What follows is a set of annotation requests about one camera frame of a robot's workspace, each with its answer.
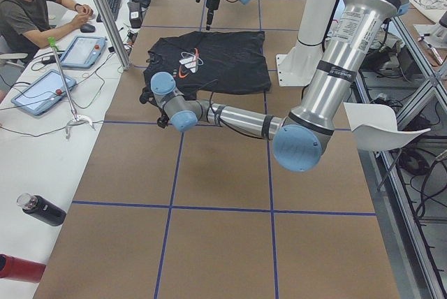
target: computer mouse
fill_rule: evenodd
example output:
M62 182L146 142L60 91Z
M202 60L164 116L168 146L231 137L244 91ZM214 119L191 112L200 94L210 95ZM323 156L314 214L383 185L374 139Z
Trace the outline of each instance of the computer mouse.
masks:
M96 27L94 25L91 25L88 23L81 25L80 29L81 29L81 32L95 32L96 31Z

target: keyboard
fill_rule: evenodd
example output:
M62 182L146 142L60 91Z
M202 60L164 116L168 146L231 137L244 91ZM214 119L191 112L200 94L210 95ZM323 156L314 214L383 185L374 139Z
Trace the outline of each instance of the keyboard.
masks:
M118 18L119 8L121 7L121 0L107 0L107 3L112 11L113 19L116 21ZM102 22L101 15L96 17L97 22Z

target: blue tablet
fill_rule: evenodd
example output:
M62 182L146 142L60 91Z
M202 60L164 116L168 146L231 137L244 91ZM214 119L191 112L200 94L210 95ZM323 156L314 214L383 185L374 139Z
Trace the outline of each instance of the blue tablet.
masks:
M105 48L105 37L76 36L61 56L68 68L91 68Z
M65 76L68 88L76 85L76 80ZM50 70L21 93L14 96L11 102L31 115L41 115L65 96L65 87L58 71Z

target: man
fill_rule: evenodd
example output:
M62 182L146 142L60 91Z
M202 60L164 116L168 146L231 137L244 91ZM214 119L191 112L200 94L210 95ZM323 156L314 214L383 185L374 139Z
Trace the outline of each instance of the man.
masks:
M53 1L78 14L71 22L50 28L46 1ZM56 40L79 29L93 14L87 5L74 0L0 0L0 32L13 52L28 54L29 61L40 49L48 46L48 38Z

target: red cylinder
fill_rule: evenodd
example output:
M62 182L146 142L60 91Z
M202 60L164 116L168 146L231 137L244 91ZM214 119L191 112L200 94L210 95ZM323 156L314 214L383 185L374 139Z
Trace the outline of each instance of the red cylinder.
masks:
M0 254L0 278L39 283L45 264Z

